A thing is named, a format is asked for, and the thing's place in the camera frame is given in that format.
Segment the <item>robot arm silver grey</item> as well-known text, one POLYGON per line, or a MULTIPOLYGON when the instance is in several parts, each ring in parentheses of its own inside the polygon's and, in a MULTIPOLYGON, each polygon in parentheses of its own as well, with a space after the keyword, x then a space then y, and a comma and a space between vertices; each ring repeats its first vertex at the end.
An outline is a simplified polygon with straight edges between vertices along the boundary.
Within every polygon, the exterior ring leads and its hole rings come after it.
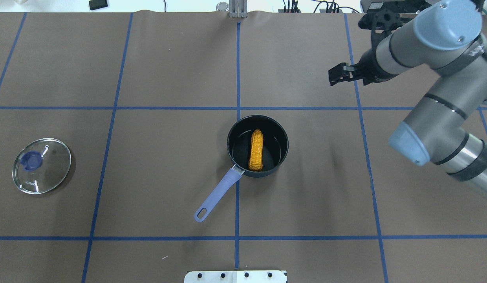
POLYGON ((462 128, 487 105, 487 38, 481 5, 441 0, 404 20, 382 2, 359 27, 371 31, 371 48, 353 65, 329 70, 330 84, 390 79, 426 64, 439 79, 390 136, 389 145, 416 165, 432 162, 487 199, 487 141, 462 128))

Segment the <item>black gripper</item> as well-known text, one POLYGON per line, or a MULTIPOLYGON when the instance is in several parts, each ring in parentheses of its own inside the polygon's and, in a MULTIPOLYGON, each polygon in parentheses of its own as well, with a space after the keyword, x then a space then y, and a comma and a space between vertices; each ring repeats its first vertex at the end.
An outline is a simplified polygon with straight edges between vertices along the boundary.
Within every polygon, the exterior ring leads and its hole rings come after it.
POLYGON ((330 86, 340 82, 352 82, 361 79, 363 85, 385 82, 385 72, 380 68, 376 60, 374 50, 363 53, 358 63, 349 66, 347 63, 339 63, 328 70, 330 86))

